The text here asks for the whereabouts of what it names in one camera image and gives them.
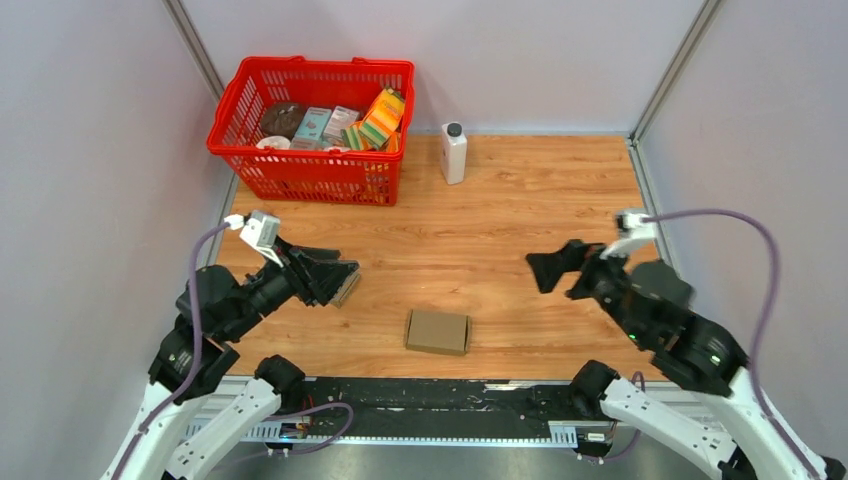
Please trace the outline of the brown cardboard box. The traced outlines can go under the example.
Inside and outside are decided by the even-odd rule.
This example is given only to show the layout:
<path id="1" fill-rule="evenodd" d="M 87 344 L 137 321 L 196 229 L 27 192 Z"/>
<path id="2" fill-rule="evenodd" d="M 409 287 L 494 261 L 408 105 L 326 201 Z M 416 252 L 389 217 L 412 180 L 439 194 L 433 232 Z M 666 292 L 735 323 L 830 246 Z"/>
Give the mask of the brown cardboard box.
<path id="1" fill-rule="evenodd" d="M 330 304 L 336 308 L 341 308 L 354 292 L 360 279 L 361 274 L 359 271 L 352 272 L 348 275 L 331 298 Z"/>

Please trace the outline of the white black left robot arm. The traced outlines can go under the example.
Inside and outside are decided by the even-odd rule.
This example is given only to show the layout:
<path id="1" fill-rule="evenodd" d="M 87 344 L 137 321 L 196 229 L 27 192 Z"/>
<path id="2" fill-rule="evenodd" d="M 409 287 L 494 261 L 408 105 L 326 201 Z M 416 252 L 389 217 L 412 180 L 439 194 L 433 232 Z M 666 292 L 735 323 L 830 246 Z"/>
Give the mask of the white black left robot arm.
<path id="1" fill-rule="evenodd" d="M 103 478 L 203 479 L 256 424 L 305 407 L 305 373 L 275 354 L 198 433 L 186 434 L 239 359 L 234 344 L 290 300 L 340 306 L 360 277 L 359 263 L 338 250 L 278 239 L 270 252 L 244 280 L 222 265 L 189 278 L 176 302 L 174 327 L 148 370 L 131 430 Z"/>

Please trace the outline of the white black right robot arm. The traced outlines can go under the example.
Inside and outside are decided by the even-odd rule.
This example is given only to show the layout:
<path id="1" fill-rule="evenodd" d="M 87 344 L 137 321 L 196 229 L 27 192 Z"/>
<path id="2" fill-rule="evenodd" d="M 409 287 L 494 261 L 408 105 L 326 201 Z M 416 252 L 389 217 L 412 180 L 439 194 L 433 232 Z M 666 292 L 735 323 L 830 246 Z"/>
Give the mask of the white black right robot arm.
<path id="1" fill-rule="evenodd" d="M 838 459 L 812 451 L 753 384 L 753 361 L 733 335 L 692 311 L 691 285 L 662 260 L 625 269 L 625 255 L 603 243 L 568 241 L 525 259 L 537 288 L 553 291 L 567 273 L 578 278 L 565 295 L 591 299 L 651 364 L 698 399 L 723 429 L 707 426 L 651 399 L 613 368 L 588 361 L 574 376 L 570 404 L 586 419 L 601 413 L 669 447 L 713 479 L 844 479 Z"/>

